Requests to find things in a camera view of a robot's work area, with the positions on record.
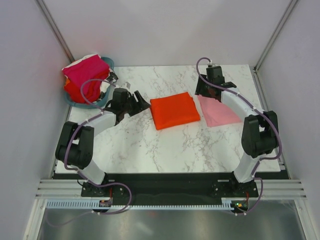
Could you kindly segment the pink t shirt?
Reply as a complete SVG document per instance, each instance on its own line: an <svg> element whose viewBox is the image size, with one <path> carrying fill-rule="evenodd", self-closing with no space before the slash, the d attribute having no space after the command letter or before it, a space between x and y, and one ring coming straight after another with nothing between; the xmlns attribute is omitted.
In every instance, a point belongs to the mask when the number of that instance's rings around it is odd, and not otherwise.
<svg viewBox="0 0 320 240"><path fill-rule="evenodd" d="M218 100L201 95L198 95L197 99L208 127L219 127L242 122L228 106Z"/></svg>

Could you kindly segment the orange t shirt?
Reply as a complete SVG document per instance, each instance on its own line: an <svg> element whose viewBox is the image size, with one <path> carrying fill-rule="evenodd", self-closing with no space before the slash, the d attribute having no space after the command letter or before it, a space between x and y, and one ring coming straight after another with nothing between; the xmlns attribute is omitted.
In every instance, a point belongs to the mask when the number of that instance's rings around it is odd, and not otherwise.
<svg viewBox="0 0 320 240"><path fill-rule="evenodd" d="M201 120L195 102L188 92L151 99L150 111L158 131Z"/></svg>

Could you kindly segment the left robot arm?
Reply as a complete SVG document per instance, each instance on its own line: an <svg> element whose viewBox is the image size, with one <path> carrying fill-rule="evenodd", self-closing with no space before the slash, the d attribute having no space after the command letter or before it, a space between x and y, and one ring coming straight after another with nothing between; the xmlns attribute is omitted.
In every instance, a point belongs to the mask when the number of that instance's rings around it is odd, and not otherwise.
<svg viewBox="0 0 320 240"><path fill-rule="evenodd" d="M82 189L93 191L93 195L106 196L112 188L108 175L93 160L94 139L103 131L118 125L128 114L135 116L151 105L139 91L130 93L125 88L116 88L112 99L102 111L82 123L64 123L57 146L55 158L64 164L66 170L76 171L86 182Z"/></svg>

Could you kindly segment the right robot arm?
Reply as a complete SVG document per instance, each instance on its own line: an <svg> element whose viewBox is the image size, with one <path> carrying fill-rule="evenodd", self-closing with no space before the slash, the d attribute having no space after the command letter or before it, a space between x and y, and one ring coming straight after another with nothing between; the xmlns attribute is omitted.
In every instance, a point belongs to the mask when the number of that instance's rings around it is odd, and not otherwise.
<svg viewBox="0 0 320 240"><path fill-rule="evenodd" d="M226 82L222 68L209 63L200 74L195 94L229 107L243 122L241 146L244 151L223 191L240 197L255 188L254 176L261 161L280 146L278 117L274 111L257 109L240 94L233 82Z"/></svg>

